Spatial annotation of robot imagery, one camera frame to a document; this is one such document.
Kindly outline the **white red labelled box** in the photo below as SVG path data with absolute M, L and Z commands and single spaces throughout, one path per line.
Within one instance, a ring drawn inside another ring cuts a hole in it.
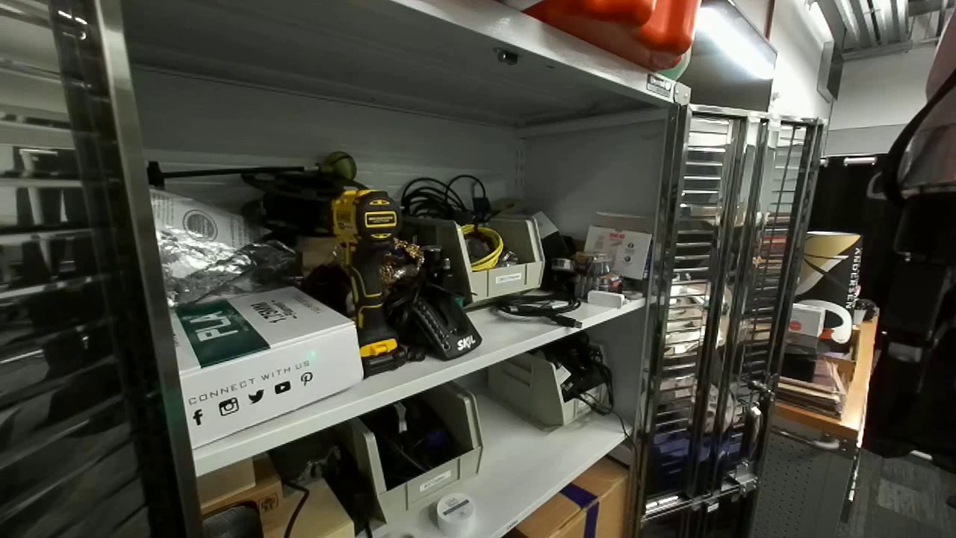
M 607 263 L 622 277 L 641 280 L 647 275 L 652 236 L 625 226 L 589 226 L 585 254 Z

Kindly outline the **white cardboard box green label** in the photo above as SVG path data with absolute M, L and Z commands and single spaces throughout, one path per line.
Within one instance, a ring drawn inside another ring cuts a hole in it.
M 356 323 L 299 287 L 228 293 L 171 313 L 193 449 L 352 389 Z

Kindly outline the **brown cardboard box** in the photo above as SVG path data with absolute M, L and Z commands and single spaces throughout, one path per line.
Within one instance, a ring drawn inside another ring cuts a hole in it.
M 603 458 L 504 538 L 630 538 L 628 481 L 630 471 Z

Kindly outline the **orange tool case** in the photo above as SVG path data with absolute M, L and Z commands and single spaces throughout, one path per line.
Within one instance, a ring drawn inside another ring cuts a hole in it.
M 647 72 L 692 47 L 703 0 L 531 0 L 526 15 Z

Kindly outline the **metal shelving unit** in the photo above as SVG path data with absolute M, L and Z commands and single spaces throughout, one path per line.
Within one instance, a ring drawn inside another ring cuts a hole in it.
M 470 169 L 558 229 L 634 217 L 653 241 L 644 293 L 585 305 L 609 347 L 615 413 L 540 432 L 485 399 L 477 538 L 501 538 L 585 465 L 644 429 L 662 347 L 688 88 L 495 0 L 81 0 L 101 36 L 128 166 L 138 293 L 168 319 L 146 163 L 352 153 L 373 186 Z

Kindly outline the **beige bin lower right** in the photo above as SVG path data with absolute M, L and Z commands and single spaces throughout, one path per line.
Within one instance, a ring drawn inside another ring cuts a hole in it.
M 612 410 L 609 368 L 595 347 L 558 344 L 509 357 L 488 369 L 488 390 L 547 429 Z

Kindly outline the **beige bin lower left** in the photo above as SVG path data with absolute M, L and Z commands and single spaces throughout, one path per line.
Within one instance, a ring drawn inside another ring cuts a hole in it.
M 461 384 L 440 384 L 352 417 L 337 438 L 386 522 L 476 477 L 485 458 L 477 396 Z

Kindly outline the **white tape roll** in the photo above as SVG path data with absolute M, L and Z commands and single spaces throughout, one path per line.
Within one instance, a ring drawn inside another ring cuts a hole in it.
M 447 493 L 432 504 L 443 532 L 465 532 L 477 519 L 477 504 L 470 493 Z

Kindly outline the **metal tray rack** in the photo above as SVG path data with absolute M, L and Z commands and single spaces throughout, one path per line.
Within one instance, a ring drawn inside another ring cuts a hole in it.
M 662 241 L 640 519 L 692 525 L 758 487 L 821 124 L 695 108 Z

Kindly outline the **silver foil bag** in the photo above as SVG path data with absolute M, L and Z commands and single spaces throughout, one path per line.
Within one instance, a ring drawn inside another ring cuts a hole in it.
M 259 236 L 238 212 L 186 194 L 149 190 L 149 203 L 168 305 L 208 293 L 208 275 L 232 277 L 228 260 Z

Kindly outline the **yellow black cordless drill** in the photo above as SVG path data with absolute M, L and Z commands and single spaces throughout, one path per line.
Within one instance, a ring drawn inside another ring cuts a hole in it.
M 400 214 L 386 190 L 347 189 L 332 199 L 337 265 L 349 280 L 358 357 L 367 377 L 398 365 L 398 333 L 386 317 L 386 299 L 395 280 L 392 244 L 398 226 Z

